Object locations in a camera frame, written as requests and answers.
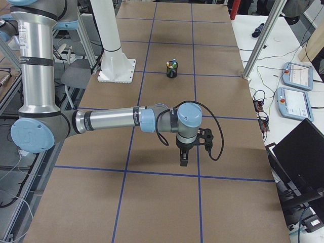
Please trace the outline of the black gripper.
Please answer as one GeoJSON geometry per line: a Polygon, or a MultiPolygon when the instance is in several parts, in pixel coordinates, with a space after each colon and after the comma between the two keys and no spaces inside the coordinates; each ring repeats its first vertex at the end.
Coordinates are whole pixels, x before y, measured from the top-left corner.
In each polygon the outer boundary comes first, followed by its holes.
{"type": "Polygon", "coordinates": [[[180,149],[180,166],[181,167],[188,166],[188,152],[194,146],[197,146],[198,143],[196,141],[194,141],[192,143],[183,143],[177,139],[176,145],[180,149]]]}

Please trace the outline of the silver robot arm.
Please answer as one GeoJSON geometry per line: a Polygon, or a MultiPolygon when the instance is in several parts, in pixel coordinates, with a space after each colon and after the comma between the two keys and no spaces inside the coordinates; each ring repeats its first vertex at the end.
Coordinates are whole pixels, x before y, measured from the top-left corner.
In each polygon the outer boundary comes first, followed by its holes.
{"type": "Polygon", "coordinates": [[[11,1],[18,23],[23,106],[11,127],[14,143],[40,153],[76,134],[99,129],[139,126],[143,132],[176,134],[180,164],[199,144],[202,110],[192,101],[168,108],[163,104],[101,111],[62,111],[55,103],[54,28],[78,26],[77,1],[11,1]]]}

